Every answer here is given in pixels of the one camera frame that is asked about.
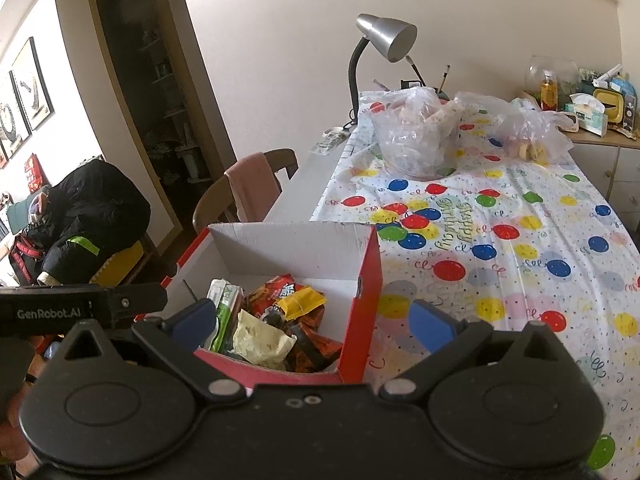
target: hand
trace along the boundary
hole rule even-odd
[[[30,342],[34,348],[37,348],[42,342],[42,339],[41,337],[32,337],[30,338]],[[36,370],[36,368],[42,368],[40,365],[41,362],[42,358],[36,355],[31,363],[30,373],[37,376],[39,369]],[[18,421],[20,406],[30,387],[30,384],[24,383],[22,389],[11,398],[6,410],[7,420],[0,424],[0,454],[8,462],[16,462],[17,460],[23,459],[30,450]]]

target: cabinet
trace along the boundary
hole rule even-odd
[[[629,231],[640,222],[640,141],[612,131],[598,137],[581,130],[567,135],[569,151],[585,176]]]

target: blue gripper pad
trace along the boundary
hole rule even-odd
[[[432,354],[453,341],[464,328],[463,322],[424,300],[411,304],[408,321],[413,336]]]
[[[216,329],[218,315],[211,300],[199,300],[162,323],[162,330],[189,352],[196,349]]]

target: yellow cushion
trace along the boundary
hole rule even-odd
[[[94,274],[90,283],[97,283],[101,286],[116,286],[126,278],[144,253],[142,244],[137,241],[129,249],[124,249],[109,258]]]

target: clear plastic bag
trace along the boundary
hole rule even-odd
[[[451,174],[463,110],[455,102],[443,104],[427,87],[394,92],[387,106],[372,104],[368,113],[387,169],[414,180]]]
[[[497,97],[458,92],[454,99],[460,105],[481,105],[501,122],[493,134],[500,140],[509,156],[549,164],[558,160],[573,143],[558,128],[569,129],[574,122],[558,112],[540,112],[527,107],[518,108]]]
[[[555,162],[574,144],[558,128],[570,128],[574,122],[558,112],[539,112],[521,108],[509,115],[498,128],[509,156],[540,164]]]

